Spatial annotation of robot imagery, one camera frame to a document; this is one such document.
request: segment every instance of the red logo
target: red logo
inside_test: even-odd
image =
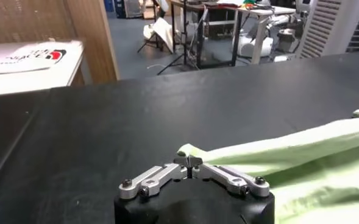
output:
[[[65,54],[66,54],[66,50],[54,50],[51,53],[49,53],[45,57],[45,59],[56,60],[57,62],[59,62],[64,57]]]

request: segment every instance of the bolt head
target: bolt head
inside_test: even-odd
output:
[[[266,183],[266,180],[263,177],[255,177],[255,184],[262,185],[265,183]]]
[[[249,191],[248,186],[244,185],[240,187],[240,194],[245,195]]]
[[[140,193],[140,195],[142,197],[148,197],[149,196],[149,189],[146,188],[146,187],[143,187],[143,188],[140,189],[139,193]]]
[[[123,181],[123,187],[130,187],[132,185],[132,180],[126,179]]]

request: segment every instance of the light green cloth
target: light green cloth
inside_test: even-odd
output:
[[[359,118],[205,152],[179,152],[261,175],[275,195],[275,222],[359,222]]]

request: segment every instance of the metal linkage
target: metal linkage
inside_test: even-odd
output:
[[[263,177],[252,177],[229,166],[219,166],[219,168],[235,177],[244,179],[247,182],[247,186],[253,195],[259,197],[269,196],[270,184]]]
[[[165,164],[164,168],[154,166],[132,180],[124,180],[119,185],[120,198],[132,199],[137,193],[142,197],[151,197],[159,194],[160,188],[171,179],[192,177],[215,180],[233,194],[244,195],[247,191],[258,197],[270,194],[270,185],[263,177],[254,178],[229,166],[202,164],[200,158],[180,158],[174,162]]]
[[[119,197],[122,199],[132,199],[136,197],[138,191],[140,190],[141,182],[155,175],[157,172],[161,171],[162,169],[163,167],[161,166],[154,166],[132,180],[124,180],[118,187]]]
[[[150,197],[157,195],[160,188],[171,179],[183,179],[187,175],[186,168],[181,168],[178,164],[169,164],[166,168],[151,178],[141,182],[140,195]]]
[[[231,175],[216,166],[202,164],[193,170],[194,176],[198,179],[213,179],[227,188],[227,191],[233,194],[244,194],[247,183],[243,178]]]

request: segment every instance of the black table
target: black table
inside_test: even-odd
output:
[[[359,108],[359,53],[53,89],[0,173],[0,223],[113,223],[124,178]]]
[[[22,137],[47,91],[0,96],[0,169]]]

